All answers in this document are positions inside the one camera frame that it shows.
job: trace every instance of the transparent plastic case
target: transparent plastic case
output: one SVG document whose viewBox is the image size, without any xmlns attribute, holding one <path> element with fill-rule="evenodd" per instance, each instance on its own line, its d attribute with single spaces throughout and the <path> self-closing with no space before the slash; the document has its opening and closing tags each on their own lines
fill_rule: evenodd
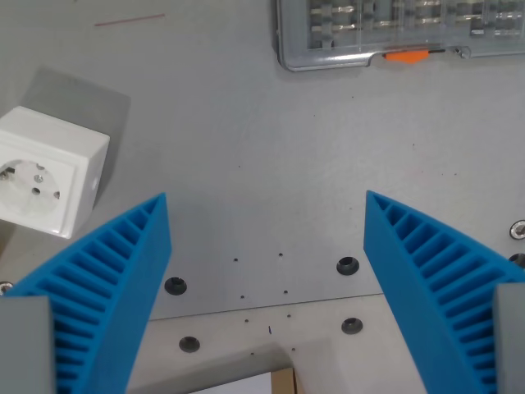
<svg viewBox="0 0 525 394">
<path fill-rule="evenodd" d="M 278 0 L 279 58 L 291 71 L 368 66 L 373 55 L 525 53 L 524 0 Z"/>
</svg>

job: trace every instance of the bolt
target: bolt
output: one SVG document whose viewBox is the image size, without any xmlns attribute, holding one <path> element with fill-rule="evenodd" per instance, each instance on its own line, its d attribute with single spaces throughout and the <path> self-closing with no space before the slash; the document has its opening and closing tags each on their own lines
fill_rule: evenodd
<svg viewBox="0 0 525 394">
<path fill-rule="evenodd" d="M 3 296 L 6 294 L 6 291 L 11 289 L 13 287 L 13 284 L 11 282 L 0 282 L 0 296 Z"/>
<path fill-rule="evenodd" d="M 510 227 L 509 234 L 515 240 L 525 238 L 525 220 L 518 220 Z"/>
</svg>

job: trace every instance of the white outlet box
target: white outlet box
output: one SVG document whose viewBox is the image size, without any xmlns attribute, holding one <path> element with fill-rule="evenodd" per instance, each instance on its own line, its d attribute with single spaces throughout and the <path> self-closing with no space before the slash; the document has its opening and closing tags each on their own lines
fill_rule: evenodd
<svg viewBox="0 0 525 394">
<path fill-rule="evenodd" d="M 17 107 L 0 118 L 0 219 L 71 238 L 88 219 L 109 137 Z"/>
</svg>

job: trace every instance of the metal plate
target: metal plate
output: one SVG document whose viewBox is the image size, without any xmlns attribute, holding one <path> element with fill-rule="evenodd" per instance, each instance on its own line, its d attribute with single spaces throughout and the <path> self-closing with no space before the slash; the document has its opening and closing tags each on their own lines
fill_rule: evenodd
<svg viewBox="0 0 525 394">
<path fill-rule="evenodd" d="M 175 251 L 165 278 L 182 277 L 188 291 L 161 289 L 152 318 L 380 292 L 363 253 L 366 189 L 505 256 L 521 251 L 509 228 L 525 212 L 522 58 L 377 59 L 293 74 L 272 49 L 270 2 L 112 0 L 61 12 L 53 2 L 38 15 L 1 13 L 0 108 L 16 105 L 44 63 L 131 97 L 84 233 L 168 192 Z M 0 280 L 68 245 L 2 227 Z M 345 256 L 360 262 L 351 277 L 336 271 Z"/>
<path fill-rule="evenodd" d="M 347 318 L 363 330 L 344 334 Z M 197 352 L 179 349 L 186 336 Z M 128 394 L 193 392 L 290 366 L 307 393 L 426 392 L 385 297 L 371 295 L 150 322 Z"/>
</svg>

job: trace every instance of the cardboard piece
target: cardboard piece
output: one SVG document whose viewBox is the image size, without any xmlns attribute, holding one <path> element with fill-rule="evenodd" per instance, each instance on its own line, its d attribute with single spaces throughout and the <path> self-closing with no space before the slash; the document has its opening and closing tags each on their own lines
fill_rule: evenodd
<svg viewBox="0 0 525 394">
<path fill-rule="evenodd" d="M 195 392 L 194 394 L 304 394 L 293 368 L 263 373 Z"/>
</svg>

